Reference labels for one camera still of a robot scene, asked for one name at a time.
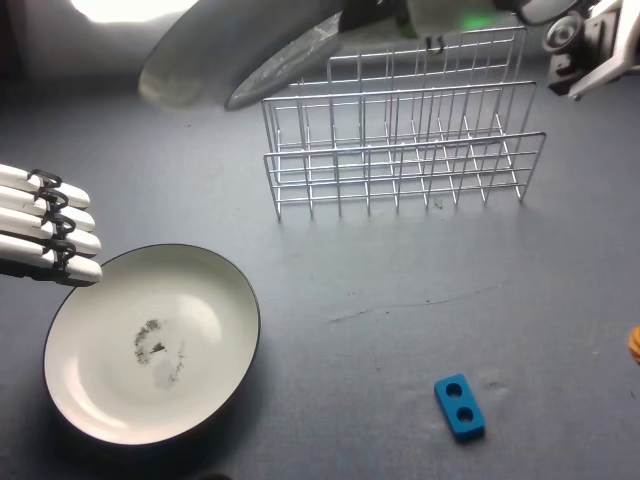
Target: plate rim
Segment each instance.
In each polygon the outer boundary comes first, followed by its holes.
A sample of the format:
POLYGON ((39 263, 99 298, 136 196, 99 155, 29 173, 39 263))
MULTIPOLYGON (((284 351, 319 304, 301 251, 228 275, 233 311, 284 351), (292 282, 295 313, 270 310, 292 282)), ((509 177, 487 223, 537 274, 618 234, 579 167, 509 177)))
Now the plate rim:
POLYGON ((241 277, 244 279, 244 281, 247 282, 247 285, 249 286, 249 290, 251 290, 251 295, 253 296, 253 300, 254 300, 255 305, 256 305, 256 313, 257 313, 257 321, 258 321, 258 332, 257 332, 257 335, 256 335, 256 343, 255 343, 255 345, 253 347, 253 355, 251 356, 251 360, 249 361, 249 365, 247 365, 247 369, 245 370, 245 372, 243 373, 242 377, 240 378, 240 381, 238 382, 238 385, 236 385, 236 387, 231 392, 231 394, 229 394, 229 396, 225 399, 224 402, 222 402, 222 404, 217 409, 215 409, 213 412, 211 412, 209 415, 207 415, 205 418, 203 418, 200 422, 196 423, 194 426, 192 426, 192 427, 190 427, 190 428, 188 428, 188 429, 186 429, 186 430, 184 430, 184 431, 182 431, 180 433, 172 435, 170 437, 162 438, 162 439, 159 439, 159 440, 153 440, 151 442, 140 442, 140 443, 131 443, 131 442, 129 442, 129 443, 125 443, 125 442, 105 440, 103 438, 99 438, 99 437, 96 437, 95 435, 92 435, 91 433, 89 433, 86 430, 82 429, 80 426, 78 426, 75 423, 73 423, 69 418, 67 418, 67 416, 64 414, 64 412, 60 409, 58 404, 53 399, 53 395, 51 394, 51 389, 49 388, 49 383, 47 382, 46 353, 47 353, 47 345, 49 345, 49 336, 51 334, 51 329, 53 328, 53 325, 56 322, 56 319, 58 318, 58 314, 60 313, 60 310, 67 303, 67 300, 69 299, 69 297, 71 297, 71 295, 73 295, 73 292, 75 292, 76 289, 78 289, 78 288, 88 288, 88 287, 74 287, 64 297, 64 300, 60 303, 60 306, 56 310, 56 313, 53 315, 51 323, 49 324, 49 328, 47 330, 47 335, 45 337, 44 347, 42 348, 42 377, 43 377, 43 380, 44 380, 44 384, 45 384, 45 387, 46 387, 46 390, 47 390, 47 396, 49 397, 49 400, 51 401, 51 403, 53 403, 53 405, 56 408, 56 411, 65 419, 65 421, 69 425, 71 425, 73 428, 75 428, 77 431, 79 431, 80 433, 82 433, 84 435, 87 435, 87 436, 91 437, 94 440, 97 440, 99 442, 103 442, 103 443, 106 443, 106 444, 120 445, 120 446, 123 446, 123 447, 142 447, 142 446, 149 446, 149 445, 158 445, 158 444, 166 443, 166 442, 169 442, 169 441, 177 440, 177 439, 179 439, 179 438, 181 438, 181 437, 183 437, 185 435, 188 435, 190 432, 193 432, 194 430, 197 430, 203 424, 208 422, 218 412, 223 410, 227 406, 227 404, 231 401, 231 399, 235 396, 236 392, 238 391, 240 386, 244 383, 245 379, 247 378, 247 375, 248 375, 249 371, 251 370, 251 367, 253 366, 253 364, 254 364, 254 362, 256 360, 257 353, 258 353, 258 345, 260 344, 260 337, 261 337, 261 334, 262 334, 262 315, 260 313, 260 303, 258 302, 258 296, 256 295, 255 289, 253 288, 253 285, 251 284, 251 282, 249 281, 247 276, 242 272, 242 270, 240 270, 240 268, 235 263, 233 263, 231 260, 229 260, 224 255, 216 253, 213 250, 209 250, 208 248, 200 247, 198 245, 190 245, 188 243, 154 243, 154 244, 151 244, 151 245, 144 245, 142 247, 134 248, 134 249, 128 250, 128 251, 126 251, 124 253, 121 253, 119 255, 116 255, 115 257, 110 258, 106 262, 102 263, 100 266, 104 267, 105 265, 113 262, 114 260, 117 260, 120 257, 124 257, 125 255, 128 255, 130 253, 137 252, 139 250, 144 250, 144 249, 147 249, 147 248, 155 248, 155 247, 187 247, 187 248, 195 248, 195 249, 198 249, 198 250, 203 250, 204 252, 210 253, 212 255, 215 255, 215 256, 221 258, 222 260, 224 260, 227 263, 229 263, 229 265, 231 265, 234 269, 236 269, 238 271, 238 273, 241 275, 241 277))

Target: round hole in blue block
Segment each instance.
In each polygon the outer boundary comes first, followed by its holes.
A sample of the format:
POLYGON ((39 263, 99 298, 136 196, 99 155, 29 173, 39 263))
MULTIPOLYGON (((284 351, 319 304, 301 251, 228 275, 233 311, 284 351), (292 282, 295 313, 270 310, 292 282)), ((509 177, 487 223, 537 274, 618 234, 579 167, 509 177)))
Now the round hole in blue block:
POLYGON ((445 392, 452 398, 460 398, 462 396, 462 387, 457 383, 450 383, 447 385, 445 392))
POLYGON ((458 409, 457 417, 462 423, 471 423, 473 420, 473 412, 470 408, 462 407, 458 409))

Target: blue block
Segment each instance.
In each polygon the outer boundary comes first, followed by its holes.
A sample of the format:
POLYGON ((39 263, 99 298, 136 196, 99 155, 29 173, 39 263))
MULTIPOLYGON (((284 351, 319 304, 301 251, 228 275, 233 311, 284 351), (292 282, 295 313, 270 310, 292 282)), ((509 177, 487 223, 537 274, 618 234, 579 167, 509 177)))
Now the blue block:
POLYGON ((456 440, 466 442, 484 435, 484 416, 464 375, 438 380, 433 389, 456 440))

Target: dish rack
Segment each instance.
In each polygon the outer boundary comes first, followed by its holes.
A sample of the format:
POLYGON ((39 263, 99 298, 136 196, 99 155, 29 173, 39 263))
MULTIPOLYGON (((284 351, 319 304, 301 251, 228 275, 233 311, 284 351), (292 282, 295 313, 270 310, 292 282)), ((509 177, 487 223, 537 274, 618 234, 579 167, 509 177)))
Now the dish rack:
POLYGON ((341 213, 354 201, 486 203, 496 190, 524 199, 545 142, 526 131, 536 85, 517 81, 525 37, 494 28, 347 53, 263 100, 278 219, 290 204, 313 216, 324 202, 341 213))

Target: plate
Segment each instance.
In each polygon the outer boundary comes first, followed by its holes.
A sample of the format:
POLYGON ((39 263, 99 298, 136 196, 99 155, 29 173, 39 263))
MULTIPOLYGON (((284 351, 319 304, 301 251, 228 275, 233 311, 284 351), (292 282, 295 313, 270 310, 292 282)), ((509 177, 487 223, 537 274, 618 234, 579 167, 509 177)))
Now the plate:
POLYGON ((44 375, 60 413, 121 445, 161 442, 211 417, 258 346, 260 311, 246 277, 188 245, 133 250, 103 275, 69 294, 49 330, 44 375))

